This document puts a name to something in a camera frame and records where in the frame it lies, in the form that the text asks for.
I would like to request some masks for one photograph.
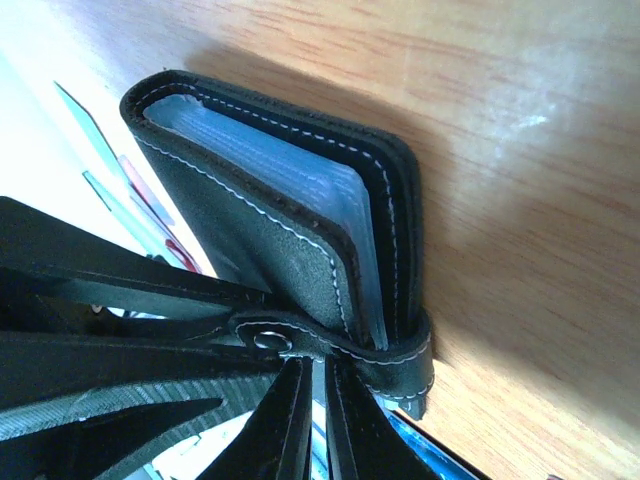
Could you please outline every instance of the metal snap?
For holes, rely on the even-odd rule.
[[[277,350],[278,353],[285,353],[293,348],[293,343],[287,337],[278,332],[266,331],[256,334],[253,343],[258,348]]]

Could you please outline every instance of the wallet strap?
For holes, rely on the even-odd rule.
[[[382,398],[397,402],[420,418],[426,411],[426,394],[434,381],[431,329],[424,310],[417,331],[390,350],[368,350],[336,335],[313,319],[283,311],[248,311],[229,321],[231,333],[249,348],[272,348],[281,357],[310,357],[324,362],[328,355],[351,363],[363,383]]]

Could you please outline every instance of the wood grain surface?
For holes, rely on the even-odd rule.
[[[421,425],[496,479],[640,478],[640,3],[0,1],[5,55],[126,148],[118,99],[164,68],[401,136],[437,341]]]

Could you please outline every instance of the black leather wallet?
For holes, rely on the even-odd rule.
[[[373,392],[420,418],[434,373],[410,149],[181,71],[141,81],[120,108],[219,278],[234,295],[247,289],[212,341],[348,358]]]

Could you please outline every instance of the wallet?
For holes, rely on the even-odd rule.
[[[407,145],[182,71],[141,81],[120,109],[220,280],[220,310],[189,334],[284,358],[339,356],[420,418],[434,371]]]

